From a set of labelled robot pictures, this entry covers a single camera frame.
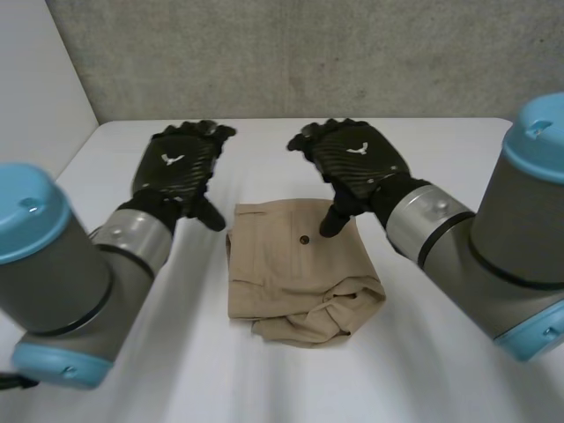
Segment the gray concrete wall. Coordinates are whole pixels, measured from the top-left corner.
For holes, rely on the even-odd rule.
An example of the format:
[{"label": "gray concrete wall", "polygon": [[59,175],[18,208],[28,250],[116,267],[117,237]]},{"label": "gray concrete wall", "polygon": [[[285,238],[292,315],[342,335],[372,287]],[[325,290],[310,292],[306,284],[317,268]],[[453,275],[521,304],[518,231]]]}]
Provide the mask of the gray concrete wall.
[{"label": "gray concrete wall", "polygon": [[562,0],[48,0],[100,123],[510,117],[564,90]]}]

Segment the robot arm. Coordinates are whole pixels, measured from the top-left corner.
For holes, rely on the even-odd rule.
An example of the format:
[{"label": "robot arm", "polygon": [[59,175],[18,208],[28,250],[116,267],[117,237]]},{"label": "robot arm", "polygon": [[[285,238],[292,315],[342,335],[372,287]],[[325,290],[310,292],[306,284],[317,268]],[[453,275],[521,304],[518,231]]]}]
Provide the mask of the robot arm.
[{"label": "robot arm", "polygon": [[478,214],[412,178],[366,122],[329,120],[288,145],[335,190],[320,227],[334,236],[374,212],[417,264],[495,344],[526,361],[564,340],[564,94],[525,106],[508,131]]},{"label": "robot arm", "polygon": [[12,355],[19,376],[5,377],[6,388],[29,380],[100,385],[167,260],[176,221],[225,227],[204,193],[234,133],[201,121],[153,136],[132,199],[92,239],[40,169],[0,167],[0,181],[17,185],[3,190],[10,207],[0,206],[2,239],[11,240],[0,243],[0,308],[26,330]]}]

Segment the white table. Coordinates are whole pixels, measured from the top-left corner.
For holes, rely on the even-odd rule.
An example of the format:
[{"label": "white table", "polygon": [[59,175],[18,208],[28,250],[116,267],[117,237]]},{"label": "white table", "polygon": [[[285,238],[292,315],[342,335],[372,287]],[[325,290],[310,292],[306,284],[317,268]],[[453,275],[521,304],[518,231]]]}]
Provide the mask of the white table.
[{"label": "white table", "polygon": [[[369,121],[415,175],[474,209],[509,127],[498,119]],[[308,122],[224,121],[239,133],[226,144],[209,197],[228,225],[239,202],[332,196],[311,164],[286,151]],[[69,164],[59,183],[88,229],[129,198],[150,135],[170,123],[178,121],[107,123]],[[229,322],[225,233],[184,220],[104,384],[89,392],[41,385],[2,393],[0,421],[562,422],[564,347],[526,366],[513,362],[392,251],[374,216],[359,217],[358,225],[388,302],[344,345],[267,344],[247,324]],[[19,335],[0,319],[0,368]]]}]

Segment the khaki pants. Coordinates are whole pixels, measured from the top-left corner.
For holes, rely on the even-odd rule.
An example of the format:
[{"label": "khaki pants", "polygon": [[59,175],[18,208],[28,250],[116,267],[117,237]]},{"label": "khaki pants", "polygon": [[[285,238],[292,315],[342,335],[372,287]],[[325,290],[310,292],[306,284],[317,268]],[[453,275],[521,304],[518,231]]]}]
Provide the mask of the khaki pants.
[{"label": "khaki pants", "polygon": [[331,201],[238,204],[227,236],[228,314],[265,339],[312,347],[350,337],[385,301],[354,219],[334,238]]}]

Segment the bird logo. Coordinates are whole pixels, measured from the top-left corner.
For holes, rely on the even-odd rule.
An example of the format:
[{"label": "bird logo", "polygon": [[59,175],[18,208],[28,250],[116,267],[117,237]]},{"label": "bird logo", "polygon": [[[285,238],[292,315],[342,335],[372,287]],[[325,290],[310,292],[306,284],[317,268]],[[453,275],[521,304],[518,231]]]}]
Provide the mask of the bird logo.
[{"label": "bird logo", "polygon": [[184,158],[184,154],[183,154],[182,156],[178,156],[178,157],[175,157],[175,158],[173,158],[173,159],[169,159],[166,154],[162,154],[160,157],[162,158],[162,160],[163,160],[165,163],[167,163],[167,166],[170,166],[170,165],[172,165],[173,163],[176,163],[178,160],[183,159],[183,158]]},{"label": "bird logo", "polygon": [[368,143],[362,143],[362,148],[359,148],[358,150],[353,150],[349,148],[346,152],[353,152],[355,154],[362,154],[364,156],[367,153],[367,150],[368,150]]}]

